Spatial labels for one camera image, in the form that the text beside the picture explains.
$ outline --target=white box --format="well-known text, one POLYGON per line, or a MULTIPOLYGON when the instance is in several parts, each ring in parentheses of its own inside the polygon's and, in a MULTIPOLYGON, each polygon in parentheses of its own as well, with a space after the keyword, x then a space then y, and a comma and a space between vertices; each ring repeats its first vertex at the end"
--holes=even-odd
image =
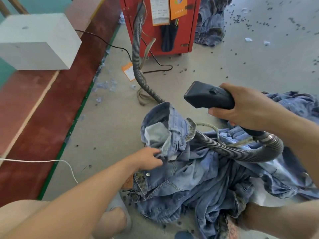
POLYGON ((70 69, 81 43, 64 13, 10 15, 0 24, 0 57, 18 70, 70 69))

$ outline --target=gray floor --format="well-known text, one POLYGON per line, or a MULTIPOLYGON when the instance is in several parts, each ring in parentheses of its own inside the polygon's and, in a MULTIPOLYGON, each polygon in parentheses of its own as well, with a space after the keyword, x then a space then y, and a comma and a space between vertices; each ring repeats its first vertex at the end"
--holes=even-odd
MULTIPOLYGON (((319 0, 233 0, 233 3, 235 5, 227 7, 225 12, 224 43, 215 48, 195 44, 193 52, 182 57, 159 57, 160 63, 170 63, 174 69, 167 75, 162 72, 146 75, 148 84, 161 97, 172 102, 184 117, 216 126, 220 124, 207 114, 206 109, 197 110, 183 99, 194 80, 213 85, 231 82, 269 92, 297 90, 319 94, 319 65, 314 65, 314 60, 319 60, 319 35, 314 35, 319 32, 319 0), (243 8, 251 12, 244 14, 243 8), (234 24, 229 14, 232 10, 234 15, 245 16, 247 20, 234 24), (257 21, 269 23, 269 27, 257 21), (252 24, 252 27, 248 29, 246 24, 252 24), (299 30, 296 30, 296 24, 301 25, 299 30), (270 45, 265 46, 264 41, 269 41, 270 45)), ((114 45, 131 52, 125 26, 120 28, 114 45)), ((63 153, 61 159, 71 164, 79 182, 143 147, 139 135, 141 121, 155 104, 139 105, 136 91, 131 88, 137 82, 129 82, 121 70, 128 62, 125 52, 111 49, 99 81, 116 80, 116 91, 98 89, 90 94, 82 112, 85 119, 78 121, 63 153), (95 106, 98 97, 103 97, 103 101, 95 106)), ((143 70, 157 68, 150 59, 143 70)), ((75 185, 69 167, 59 163, 43 199, 52 200, 75 185)), ((265 205, 285 203, 292 202, 267 195, 265 205)), ((194 229, 193 217, 183 218, 181 226, 170 225, 164 232, 161 226, 146 221, 134 208, 130 207, 129 212, 133 218, 130 238, 173 238, 179 227, 194 229)), ((266 236, 245 232, 240 237, 264 239, 266 236)))

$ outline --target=gray corrugated hose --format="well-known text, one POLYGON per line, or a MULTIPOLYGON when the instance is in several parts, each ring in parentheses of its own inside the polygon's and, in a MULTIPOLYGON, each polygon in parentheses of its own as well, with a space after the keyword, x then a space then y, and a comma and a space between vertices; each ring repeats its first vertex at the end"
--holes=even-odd
MULTIPOLYGON (((133 71, 138 84, 143 90, 145 90, 150 96, 152 96, 158 103, 162 103, 165 100, 162 99, 154 90, 152 90, 143 79, 140 72, 140 41, 142 26, 144 23, 145 8, 142 5, 141 10, 137 14, 134 33, 133 33, 133 71)), ((217 153, 242 162, 266 162, 278 157, 284 150, 282 141, 275 135, 265 132, 262 136, 256 137, 256 139, 263 145, 257 149, 244 150, 232 147, 226 147, 213 139, 209 138, 200 131, 196 131, 196 138, 202 142, 203 145, 216 151, 217 153)))

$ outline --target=red metal cabinet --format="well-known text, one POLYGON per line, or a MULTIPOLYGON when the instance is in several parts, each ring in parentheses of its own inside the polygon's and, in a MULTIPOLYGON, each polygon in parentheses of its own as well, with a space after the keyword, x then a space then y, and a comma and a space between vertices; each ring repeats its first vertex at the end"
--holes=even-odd
MULTIPOLYGON (((126 22, 126 27, 129 32, 131 42, 133 41, 133 20, 137 12, 138 3, 141 0, 120 0, 121 7, 123 10, 123 15, 126 22)), ((169 55, 169 54, 179 54, 179 53, 188 53, 192 51, 195 29, 197 24, 198 10, 200 5, 200 0, 187 0, 187 6, 190 9, 187 10, 187 15, 179 18, 178 22, 178 32, 174 42, 174 48, 171 52, 162 52, 162 36, 159 26, 153 26, 152 23, 152 12, 150 0, 144 0, 147 10, 147 16, 145 23, 143 25, 143 31, 151 36, 156 38, 155 43, 153 44, 151 51, 155 56, 159 55, 169 55)), ((148 44, 152 39, 142 33, 142 38, 148 44)), ((144 56, 146 45, 141 40, 141 49, 140 56, 144 56)))

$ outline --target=person's right arm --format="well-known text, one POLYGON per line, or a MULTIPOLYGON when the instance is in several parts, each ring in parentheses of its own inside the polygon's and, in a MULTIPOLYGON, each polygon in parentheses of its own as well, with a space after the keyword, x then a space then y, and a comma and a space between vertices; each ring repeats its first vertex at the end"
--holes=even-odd
POLYGON ((291 148, 319 187, 319 126, 257 90, 226 83, 220 87, 233 95, 235 107, 232 110, 210 108, 208 113, 244 128, 275 134, 291 148))

